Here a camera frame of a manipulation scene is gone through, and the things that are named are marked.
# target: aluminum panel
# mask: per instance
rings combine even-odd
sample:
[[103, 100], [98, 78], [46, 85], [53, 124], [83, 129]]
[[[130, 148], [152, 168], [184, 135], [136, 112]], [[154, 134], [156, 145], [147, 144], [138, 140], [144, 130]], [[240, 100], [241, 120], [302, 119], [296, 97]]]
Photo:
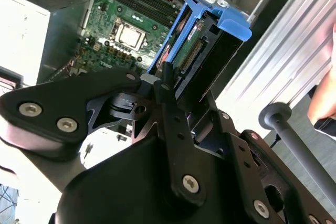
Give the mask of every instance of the aluminum panel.
[[331, 67], [336, 0], [289, 0], [216, 100], [239, 131], [265, 137], [260, 111], [277, 101], [295, 106]]

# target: green circuit board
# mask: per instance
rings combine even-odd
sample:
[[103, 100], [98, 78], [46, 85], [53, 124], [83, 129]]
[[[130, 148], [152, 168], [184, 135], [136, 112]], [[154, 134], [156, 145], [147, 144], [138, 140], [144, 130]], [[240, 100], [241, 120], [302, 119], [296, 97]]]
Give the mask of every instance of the green circuit board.
[[[168, 0], [92, 1], [72, 73], [114, 67], [125, 67], [138, 74], [146, 72], [179, 7]], [[158, 9], [161, 6], [166, 8], [166, 13], [171, 16], [164, 17], [160, 11], [152, 13], [155, 12], [155, 3], [159, 4]]]

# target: black metal arm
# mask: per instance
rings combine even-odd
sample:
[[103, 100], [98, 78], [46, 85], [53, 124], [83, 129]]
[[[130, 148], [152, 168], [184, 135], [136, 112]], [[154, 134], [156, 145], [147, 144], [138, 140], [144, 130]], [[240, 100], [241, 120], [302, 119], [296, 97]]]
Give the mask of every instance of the black metal arm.
[[93, 131], [134, 121], [134, 144], [78, 175], [55, 223], [333, 221], [257, 133], [235, 130], [210, 93], [192, 111], [179, 109], [171, 68], [165, 82], [113, 69], [0, 98], [1, 139], [55, 161], [74, 158]]

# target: ram slot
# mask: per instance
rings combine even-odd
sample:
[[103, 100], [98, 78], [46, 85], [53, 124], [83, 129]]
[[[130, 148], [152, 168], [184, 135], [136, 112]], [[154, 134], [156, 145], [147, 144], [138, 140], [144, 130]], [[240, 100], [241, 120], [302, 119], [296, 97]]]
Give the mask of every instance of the ram slot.
[[167, 27], [172, 26], [173, 23], [172, 20], [153, 11], [153, 9], [150, 9], [149, 7], [146, 7], [145, 5], [141, 4], [139, 0], [116, 0], [116, 1], [129, 6], [135, 11], [147, 16], [148, 18], [155, 20], [156, 22], [159, 22], [164, 26]]

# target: black mechanical bracket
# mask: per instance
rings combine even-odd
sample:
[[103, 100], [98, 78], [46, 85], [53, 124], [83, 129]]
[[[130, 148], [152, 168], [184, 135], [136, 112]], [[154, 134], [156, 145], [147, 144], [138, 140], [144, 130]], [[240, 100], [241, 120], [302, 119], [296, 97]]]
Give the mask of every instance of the black mechanical bracket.
[[[169, 202], [178, 211], [182, 210], [186, 220], [193, 214], [204, 218], [212, 214], [209, 209], [215, 208], [216, 223], [221, 223], [218, 222], [221, 217], [247, 220], [246, 223], [308, 224], [313, 218], [320, 223], [326, 220], [333, 223], [330, 215], [265, 146], [258, 134], [251, 131], [239, 134], [236, 131], [231, 117], [217, 109], [211, 93], [193, 111], [182, 111], [172, 87], [173, 67], [166, 62], [163, 67], [162, 80], [141, 80], [126, 69], [113, 69], [7, 93], [0, 98], [0, 136], [12, 146], [55, 161], [64, 161], [78, 154], [88, 134], [101, 127], [112, 126], [122, 118], [131, 119], [134, 121], [133, 145], [97, 165], [96, 169], [75, 178], [75, 182], [69, 185], [67, 199], [76, 202], [77, 197], [71, 197], [72, 193], [81, 194], [97, 183], [92, 178], [88, 179], [87, 174], [96, 174], [98, 170], [101, 173], [97, 176], [107, 178], [103, 184], [109, 179], [117, 180], [119, 175], [128, 178], [128, 168], [120, 171], [111, 167], [109, 162], [125, 162], [123, 157], [132, 158], [129, 154], [136, 155], [139, 150], [159, 157], [159, 160], [155, 159], [155, 166], [160, 170], [154, 173], [154, 169], [149, 172], [147, 167], [140, 168], [144, 172], [137, 173], [141, 177], [139, 183], [146, 187], [146, 183], [153, 181], [151, 176], [162, 176], [160, 191], [164, 191], [164, 199], [160, 200]], [[153, 143], [159, 148], [148, 149], [153, 147]], [[153, 163], [153, 157], [135, 157], [140, 164], [143, 159]], [[109, 173], [110, 169], [113, 169], [114, 175]], [[230, 195], [235, 195], [234, 200], [224, 200], [225, 191], [219, 182], [233, 188]], [[120, 188], [123, 192], [130, 190]], [[117, 192], [114, 188], [109, 193], [113, 195]], [[142, 198], [148, 195], [147, 187], [133, 193], [138, 196], [137, 199], [152, 200]], [[109, 200], [104, 199], [104, 202], [111, 203]], [[221, 215], [218, 211], [224, 206], [239, 209], [235, 214], [239, 212], [242, 215], [230, 215], [230, 210]], [[154, 214], [152, 217], [159, 219], [161, 216]]]
[[140, 85], [135, 73], [113, 69], [9, 92], [0, 99], [0, 136], [46, 158], [72, 159], [88, 134], [119, 121], [102, 110], [106, 101]]

